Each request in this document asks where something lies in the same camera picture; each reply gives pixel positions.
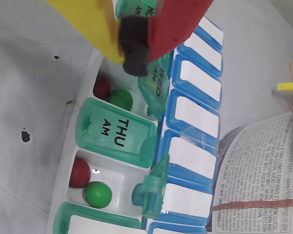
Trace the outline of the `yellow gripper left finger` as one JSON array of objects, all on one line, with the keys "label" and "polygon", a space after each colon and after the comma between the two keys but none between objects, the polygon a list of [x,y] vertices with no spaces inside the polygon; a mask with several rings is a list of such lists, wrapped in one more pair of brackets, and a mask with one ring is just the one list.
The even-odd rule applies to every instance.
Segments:
[{"label": "yellow gripper left finger", "polygon": [[123,64],[124,52],[119,44],[120,22],[115,18],[111,0],[49,0],[107,59]]}]

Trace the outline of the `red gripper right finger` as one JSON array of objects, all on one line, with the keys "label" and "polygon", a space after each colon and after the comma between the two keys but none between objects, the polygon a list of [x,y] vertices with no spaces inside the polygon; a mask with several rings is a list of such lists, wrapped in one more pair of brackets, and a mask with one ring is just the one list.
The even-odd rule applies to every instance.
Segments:
[{"label": "red gripper right finger", "polygon": [[210,0],[159,0],[153,16],[122,16],[119,42],[125,54],[124,71],[148,75],[147,64],[186,41],[211,4]]}]

